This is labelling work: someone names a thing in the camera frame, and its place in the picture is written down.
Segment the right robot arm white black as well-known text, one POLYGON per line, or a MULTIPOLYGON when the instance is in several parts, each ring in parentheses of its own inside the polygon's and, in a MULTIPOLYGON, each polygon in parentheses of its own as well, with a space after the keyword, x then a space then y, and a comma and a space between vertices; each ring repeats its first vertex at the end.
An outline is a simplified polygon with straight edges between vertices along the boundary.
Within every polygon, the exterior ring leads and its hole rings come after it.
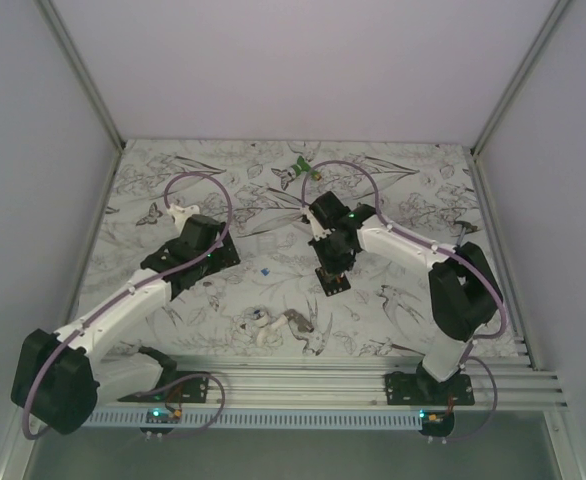
POLYGON ((316 276, 328 296, 350 288, 346 273, 362 252, 427 275, 437 330, 416 370, 416 391, 425 403, 441 403, 480 337, 480 327, 495 314, 505 315, 482 249, 471 242, 440 244, 385 220, 373 206, 350 209, 332 192, 304 206, 302 216, 311 226, 309 245, 319 260, 316 276))

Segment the black fuse box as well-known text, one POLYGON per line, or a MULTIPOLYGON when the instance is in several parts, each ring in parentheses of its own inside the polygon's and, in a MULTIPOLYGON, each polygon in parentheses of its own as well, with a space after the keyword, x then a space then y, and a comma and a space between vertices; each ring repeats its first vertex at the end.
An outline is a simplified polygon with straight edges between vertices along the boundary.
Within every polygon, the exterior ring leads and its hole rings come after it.
POLYGON ((330 274, 322 267, 316 268, 315 273, 327 297, 348 291, 351 288, 345 273, 330 274))

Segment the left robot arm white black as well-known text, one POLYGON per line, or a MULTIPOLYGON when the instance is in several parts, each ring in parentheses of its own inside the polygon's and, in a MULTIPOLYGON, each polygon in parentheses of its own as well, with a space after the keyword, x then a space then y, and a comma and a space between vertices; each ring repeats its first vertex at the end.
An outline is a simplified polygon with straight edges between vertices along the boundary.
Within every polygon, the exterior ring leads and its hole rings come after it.
POLYGON ((22 343, 11 390, 28 440, 37 419, 46 430, 70 434, 94 409, 127 397, 170 399, 180 383, 177 365, 152 347, 106 361, 130 328, 168 306, 205 277, 239 264, 229 225, 194 213, 177 223, 179 235, 150 254, 115 294, 54 332, 36 329, 22 343))

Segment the clear plastic fuse box cover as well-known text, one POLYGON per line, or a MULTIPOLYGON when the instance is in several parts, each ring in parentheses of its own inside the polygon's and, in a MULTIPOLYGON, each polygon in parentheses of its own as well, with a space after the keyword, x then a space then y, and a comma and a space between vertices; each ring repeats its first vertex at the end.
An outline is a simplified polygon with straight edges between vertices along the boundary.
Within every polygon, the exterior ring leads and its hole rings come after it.
POLYGON ((260 255, 268 255, 277 251, 277 237, 268 233, 256 237, 257 250, 260 255))

